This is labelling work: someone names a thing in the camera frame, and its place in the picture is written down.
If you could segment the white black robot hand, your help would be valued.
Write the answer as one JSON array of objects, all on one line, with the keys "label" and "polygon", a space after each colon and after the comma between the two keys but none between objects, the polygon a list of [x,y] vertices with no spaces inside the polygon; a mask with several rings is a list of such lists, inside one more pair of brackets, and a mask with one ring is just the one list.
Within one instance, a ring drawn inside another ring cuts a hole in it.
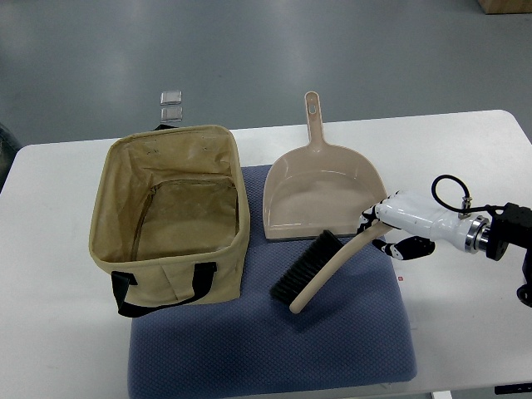
[{"label": "white black robot hand", "polygon": [[395,244],[375,240],[383,253],[410,260],[431,254],[437,241],[446,241],[455,248],[474,254],[484,251],[490,221],[475,213],[462,214],[412,191],[398,191],[362,212],[357,232],[360,234],[376,224],[400,229],[411,235]]}]

